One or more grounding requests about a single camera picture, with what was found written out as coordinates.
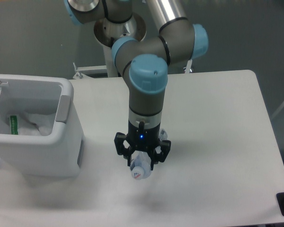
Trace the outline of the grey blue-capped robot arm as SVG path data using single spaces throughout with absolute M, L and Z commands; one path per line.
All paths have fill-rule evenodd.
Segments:
M 161 139 L 160 123 L 168 67 L 204 55 L 209 46 L 206 30 L 191 24 L 178 0 L 149 0 L 149 7 L 159 34 L 146 39 L 144 20 L 133 11 L 130 0 L 67 0 L 65 7 L 75 24 L 95 22 L 97 41 L 108 48 L 108 72 L 124 79 L 129 89 L 128 132 L 118 132 L 114 143 L 118 155 L 134 167 L 146 153 L 142 165 L 153 169 L 164 162 L 171 142 Z

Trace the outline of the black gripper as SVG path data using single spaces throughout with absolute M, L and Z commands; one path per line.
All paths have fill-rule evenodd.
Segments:
M 132 154 L 134 151 L 143 151 L 149 153 L 151 159 L 151 171 L 154 169 L 154 165 L 159 162 L 164 162 L 171 149 L 170 140 L 159 140 L 160 123 L 150 129 L 139 130 L 138 126 L 134 126 L 128 121 L 128 133 L 117 132 L 114 138 L 115 148 L 117 154 L 123 156 L 127 160 L 127 166 L 131 165 Z M 124 141 L 128 142 L 129 146 L 124 146 Z M 157 153 L 156 147 L 160 148 L 160 152 Z

